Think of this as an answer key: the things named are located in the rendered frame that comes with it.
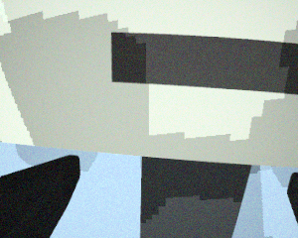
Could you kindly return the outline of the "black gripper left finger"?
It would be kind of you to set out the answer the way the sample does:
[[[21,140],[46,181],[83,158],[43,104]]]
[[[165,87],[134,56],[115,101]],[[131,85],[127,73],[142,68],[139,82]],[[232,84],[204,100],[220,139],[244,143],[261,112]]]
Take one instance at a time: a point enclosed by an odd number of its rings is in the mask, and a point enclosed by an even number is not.
[[[0,176],[0,238],[50,238],[80,176],[73,155]]]

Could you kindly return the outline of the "black two-prong charger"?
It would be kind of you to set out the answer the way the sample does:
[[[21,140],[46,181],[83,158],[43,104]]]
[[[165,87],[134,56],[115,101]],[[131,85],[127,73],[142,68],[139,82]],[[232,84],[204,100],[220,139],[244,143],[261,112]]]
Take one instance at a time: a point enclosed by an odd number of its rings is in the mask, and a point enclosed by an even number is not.
[[[232,238],[249,164],[141,156],[140,238]]]

